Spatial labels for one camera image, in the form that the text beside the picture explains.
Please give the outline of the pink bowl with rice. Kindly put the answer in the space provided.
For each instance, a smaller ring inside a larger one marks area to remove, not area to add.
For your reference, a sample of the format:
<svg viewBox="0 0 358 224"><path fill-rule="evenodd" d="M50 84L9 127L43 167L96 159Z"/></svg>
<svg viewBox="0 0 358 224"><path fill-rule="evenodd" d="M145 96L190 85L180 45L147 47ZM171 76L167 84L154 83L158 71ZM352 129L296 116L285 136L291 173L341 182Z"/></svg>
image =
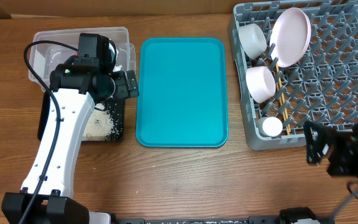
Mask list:
<svg viewBox="0 0 358 224"><path fill-rule="evenodd" d="M251 97L257 103L267 101L276 92L274 77L266 66L248 68L246 84Z"/></svg>

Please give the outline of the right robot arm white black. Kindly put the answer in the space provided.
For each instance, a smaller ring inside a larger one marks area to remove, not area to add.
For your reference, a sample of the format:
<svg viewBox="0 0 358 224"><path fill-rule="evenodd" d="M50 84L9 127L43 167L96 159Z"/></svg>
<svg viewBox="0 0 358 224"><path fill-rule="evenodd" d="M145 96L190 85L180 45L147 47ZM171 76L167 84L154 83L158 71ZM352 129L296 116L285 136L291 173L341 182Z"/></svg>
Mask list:
<svg viewBox="0 0 358 224"><path fill-rule="evenodd" d="M329 175L358 178L358 123L350 131L338 131L306 121L303 129L308 164L319 164L327 156Z"/></svg>

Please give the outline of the grey-green bowl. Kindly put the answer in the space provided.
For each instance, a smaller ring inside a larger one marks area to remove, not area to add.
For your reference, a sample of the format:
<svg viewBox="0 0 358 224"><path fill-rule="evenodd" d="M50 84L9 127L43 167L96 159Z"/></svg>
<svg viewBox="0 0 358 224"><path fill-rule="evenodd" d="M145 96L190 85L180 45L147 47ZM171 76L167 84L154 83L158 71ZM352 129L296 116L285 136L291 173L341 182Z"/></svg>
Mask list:
<svg viewBox="0 0 358 224"><path fill-rule="evenodd" d="M256 59L267 48L266 38L257 24L248 24L238 29L239 40L245 54L250 59Z"/></svg>

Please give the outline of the white cup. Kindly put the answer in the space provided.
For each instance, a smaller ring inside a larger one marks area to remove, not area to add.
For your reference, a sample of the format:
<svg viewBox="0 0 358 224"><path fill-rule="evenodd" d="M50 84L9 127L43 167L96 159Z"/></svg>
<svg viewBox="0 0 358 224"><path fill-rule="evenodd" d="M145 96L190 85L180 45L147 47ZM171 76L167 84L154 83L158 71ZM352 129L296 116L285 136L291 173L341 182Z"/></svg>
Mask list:
<svg viewBox="0 0 358 224"><path fill-rule="evenodd" d="M276 117L263 117L258 119L255 124L263 136L276 137L283 130L282 122Z"/></svg>

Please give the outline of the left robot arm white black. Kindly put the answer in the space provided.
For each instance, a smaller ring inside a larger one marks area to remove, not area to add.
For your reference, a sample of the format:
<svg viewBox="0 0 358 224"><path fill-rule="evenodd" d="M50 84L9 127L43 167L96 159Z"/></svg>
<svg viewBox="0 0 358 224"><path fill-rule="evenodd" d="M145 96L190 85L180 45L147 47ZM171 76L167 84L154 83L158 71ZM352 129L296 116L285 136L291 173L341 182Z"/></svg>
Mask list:
<svg viewBox="0 0 358 224"><path fill-rule="evenodd" d="M75 54L57 65L46 84L42 135L35 161L18 193L7 192L1 209L9 223L117 223L115 214L91 212L73 199L74 173L85 127L95 106L139 95L135 72L115 70L115 43L99 34L81 33Z"/></svg>

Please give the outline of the large pink plate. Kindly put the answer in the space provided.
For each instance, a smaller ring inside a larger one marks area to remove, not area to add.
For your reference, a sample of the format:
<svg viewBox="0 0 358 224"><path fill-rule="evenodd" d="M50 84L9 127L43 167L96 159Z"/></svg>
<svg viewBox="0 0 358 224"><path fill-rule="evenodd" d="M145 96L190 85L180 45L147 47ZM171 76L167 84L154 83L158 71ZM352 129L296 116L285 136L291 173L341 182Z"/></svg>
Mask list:
<svg viewBox="0 0 358 224"><path fill-rule="evenodd" d="M292 7L281 13L275 21L270 36L272 59L278 58L282 68L297 63L305 54L311 39L311 23L308 16L299 8Z"/></svg>

